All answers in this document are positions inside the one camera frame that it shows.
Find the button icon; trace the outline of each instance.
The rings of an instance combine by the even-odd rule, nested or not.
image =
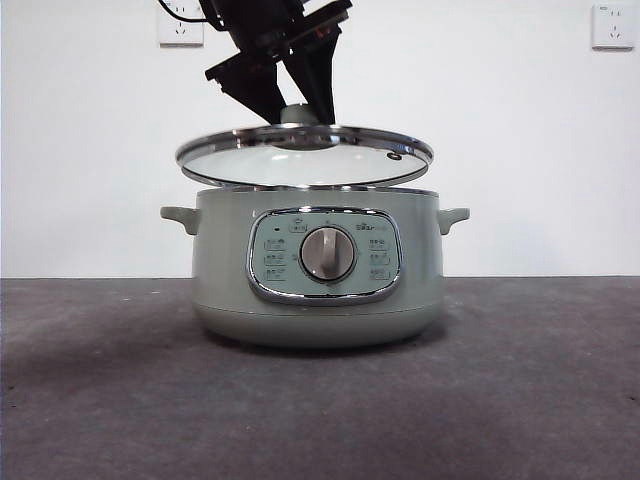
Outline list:
[[[384,238],[371,238],[369,239],[369,250],[373,250],[373,251],[389,250],[389,244]]]
[[[264,264],[267,267],[277,267],[286,265],[284,253],[269,253],[264,257]]]
[[[384,270],[382,268],[374,268],[371,270],[371,274],[369,275],[370,280],[389,280],[391,278],[391,273],[388,270]]]
[[[284,268],[273,268],[267,270],[267,281],[268,282],[284,282],[287,271]]]
[[[369,263],[371,265],[389,265],[389,263],[391,263],[391,258],[389,257],[389,255],[385,252],[385,253],[372,253],[370,255],[370,261]]]
[[[307,224],[306,223],[295,223],[294,222],[291,225],[289,225],[289,231],[291,233],[306,233]]]
[[[287,249],[287,244],[283,238],[272,238],[264,242],[264,249],[271,252],[278,252]]]

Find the cable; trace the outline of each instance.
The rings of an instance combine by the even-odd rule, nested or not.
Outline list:
[[[176,20],[180,20],[181,22],[185,22],[185,23],[206,23],[206,22],[209,21],[206,18],[185,18],[185,17],[181,17],[177,13],[174,13],[173,10],[171,10],[169,7],[167,7],[167,4],[164,3],[164,0],[158,0],[158,2],[162,6],[162,8],[164,8],[165,12],[167,12],[169,15],[171,15]]]

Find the control panel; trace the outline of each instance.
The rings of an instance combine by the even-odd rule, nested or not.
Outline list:
[[[247,275],[280,303],[343,305],[381,300],[397,286],[402,249],[385,212],[344,207],[273,210],[256,220]]]

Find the lid rim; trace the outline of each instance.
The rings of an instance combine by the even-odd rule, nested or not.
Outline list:
[[[399,155],[410,155],[424,163],[424,165],[418,170],[412,170],[408,173],[394,177],[362,182],[326,184],[327,186],[398,185],[421,177],[428,171],[429,165],[433,162],[433,149],[426,143],[413,137],[370,128],[347,127],[340,125],[307,125],[300,123],[285,123],[257,128],[230,130],[196,138],[184,144],[176,151],[176,162],[188,178],[207,185],[221,187],[278,186],[260,182],[243,182],[224,178],[215,178],[205,174],[196,173],[187,168],[189,162],[206,154],[260,146],[278,147],[278,143],[281,145],[295,147],[314,145],[320,145],[323,147],[351,145],[357,147],[385,149]],[[282,186],[295,187],[295,185],[290,183]]]
[[[420,190],[417,188],[407,187],[380,187],[380,186],[366,186],[366,185],[354,185],[354,186],[333,186],[333,185],[316,185],[308,187],[291,187],[287,185],[282,186],[236,186],[236,187],[224,187],[217,189],[201,190],[197,196],[209,195],[213,192],[229,192],[229,193],[247,193],[247,192],[381,192],[381,193],[402,193],[402,194],[414,194],[414,195],[426,195],[429,197],[439,198],[440,194],[431,190]]]

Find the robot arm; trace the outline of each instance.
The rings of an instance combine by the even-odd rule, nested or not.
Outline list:
[[[286,106],[277,83],[280,61],[320,123],[335,123],[331,65],[338,23],[349,0],[335,0],[305,16],[308,0],[199,0],[207,21],[228,31],[240,52],[206,71],[222,91],[269,123]]]

